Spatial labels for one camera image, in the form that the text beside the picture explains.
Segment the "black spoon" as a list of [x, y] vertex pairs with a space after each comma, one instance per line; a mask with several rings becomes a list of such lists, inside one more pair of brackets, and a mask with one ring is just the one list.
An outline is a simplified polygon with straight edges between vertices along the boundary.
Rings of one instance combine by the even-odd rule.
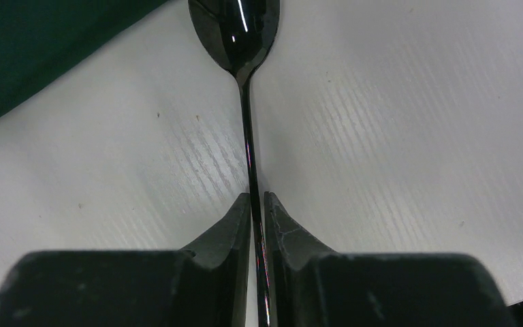
[[255, 159], [251, 79], [268, 56], [279, 25], [279, 1], [190, 1], [195, 32], [210, 57], [232, 75], [238, 86], [251, 216], [260, 326], [270, 325], [270, 282]]

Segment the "dark green cloth placemat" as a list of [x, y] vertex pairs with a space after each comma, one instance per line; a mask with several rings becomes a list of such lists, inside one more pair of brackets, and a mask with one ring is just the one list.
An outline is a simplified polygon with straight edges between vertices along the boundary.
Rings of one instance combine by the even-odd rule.
[[0, 117], [163, 1], [0, 1]]

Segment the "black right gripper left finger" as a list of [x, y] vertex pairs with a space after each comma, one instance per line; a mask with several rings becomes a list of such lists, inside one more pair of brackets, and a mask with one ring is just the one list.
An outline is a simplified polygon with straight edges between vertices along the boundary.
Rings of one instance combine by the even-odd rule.
[[177, 250], [36, 251], [0, 287], [0, 326], [244, 326], [251, 201]]

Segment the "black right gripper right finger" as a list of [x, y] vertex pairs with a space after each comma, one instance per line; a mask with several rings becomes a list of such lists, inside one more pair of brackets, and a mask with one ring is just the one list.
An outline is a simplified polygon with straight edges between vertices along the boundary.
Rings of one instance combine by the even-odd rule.
[[273, 326], [515, 326], [490, 273], [461, 253], [340, 253], [264, 195]]

